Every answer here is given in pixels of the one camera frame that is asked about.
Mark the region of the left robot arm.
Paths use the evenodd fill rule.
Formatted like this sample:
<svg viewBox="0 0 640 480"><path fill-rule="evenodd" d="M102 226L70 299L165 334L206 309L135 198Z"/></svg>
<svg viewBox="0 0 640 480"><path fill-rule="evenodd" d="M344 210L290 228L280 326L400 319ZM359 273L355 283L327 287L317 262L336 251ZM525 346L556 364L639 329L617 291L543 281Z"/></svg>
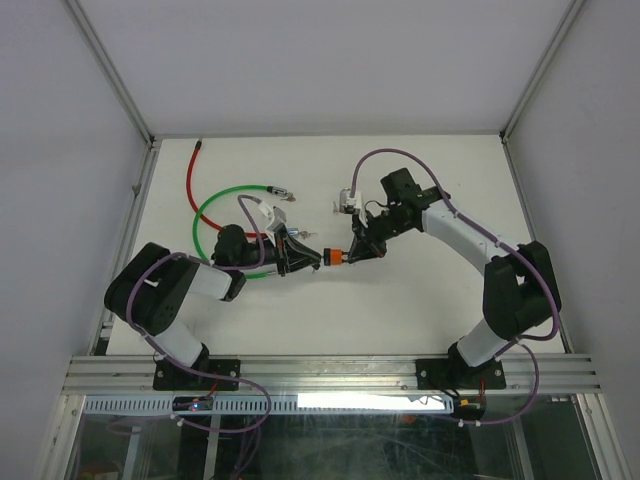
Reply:
<svg viewBox="0 0 640 480"><path fill-rule="evenodd" d="M111 282L104 296L107 310L154 344L156 351L177 361L175 377L188 388L206 383L213 368L209 351L178 318L189 294L234 300L247 281L250 266L275 266L285 276L301 269L319 269L322 255L294 239L285 226L260 241L249 241L242 227L223 227L213 249L212 264L174 256L147 243Z"/></svg>

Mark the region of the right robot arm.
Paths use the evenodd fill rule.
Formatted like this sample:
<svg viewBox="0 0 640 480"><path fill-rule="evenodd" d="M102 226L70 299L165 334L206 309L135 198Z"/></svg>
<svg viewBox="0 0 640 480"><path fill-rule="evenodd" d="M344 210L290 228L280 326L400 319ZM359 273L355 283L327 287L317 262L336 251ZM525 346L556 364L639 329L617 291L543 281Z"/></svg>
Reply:
<svg viewBox="0 0 640 480"><path fill-rule="evenodd" d="M355 187L341 190L338 209L351 217L354 235L343 261L382 258L389 240L417 230L448 245L483 277L482 318L449 347L443 366L427 372L435 387L471 386L531 328L558 321L561 300L544 245L518 244L489 232L455 207L440 186L422 189L405 168L385 176L381 185L387 202L377 215Z"/></svg>

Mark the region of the orange black padlock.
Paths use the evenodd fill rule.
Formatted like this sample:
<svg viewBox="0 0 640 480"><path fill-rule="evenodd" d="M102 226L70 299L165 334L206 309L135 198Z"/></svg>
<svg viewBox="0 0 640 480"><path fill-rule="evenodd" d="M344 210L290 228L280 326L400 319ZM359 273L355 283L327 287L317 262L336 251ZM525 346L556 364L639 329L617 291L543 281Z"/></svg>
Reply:
<svg viewBox="0 0 640 480"><path fill-rule="evenodd" d="M335 248L325 248L323 250L323 263L325 266L339 266L345 262L345 252L343 250Z"/></svg>

